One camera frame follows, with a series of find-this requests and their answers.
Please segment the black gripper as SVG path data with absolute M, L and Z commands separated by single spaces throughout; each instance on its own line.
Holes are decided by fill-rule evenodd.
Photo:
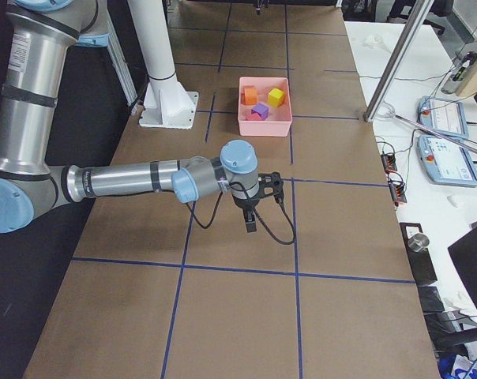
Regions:
M 232 182 L 234 203 L 244 211 L 244 221 L 248 233 L 257 231 L 256 215 L 253 208 L 259 201 L 272 197 L 278 205 L 283 204 L 283 179 L 280 172 L 259 173 L 251 184 L 244 178 Z
M 255 10 L 267 9 L 269 7 L 269 0 L 254 0 Z

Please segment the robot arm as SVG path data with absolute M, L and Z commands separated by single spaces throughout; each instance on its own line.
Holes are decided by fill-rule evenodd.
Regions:
M 0 233 L 85 198 L 172 192 L 189 204 L 212 193 L 230 193 L 250 232 L 261 223 L 260 200 L 283 203 L 280 175 L 260 173 L 254 147 L 243 140 L 226 143 L 212 159 L 48 166 L 47 143 L 66 52 L 75 44 L 107 44 L 107 3 L 10 1 L 6 14 L 14 33 L 0 106 Z

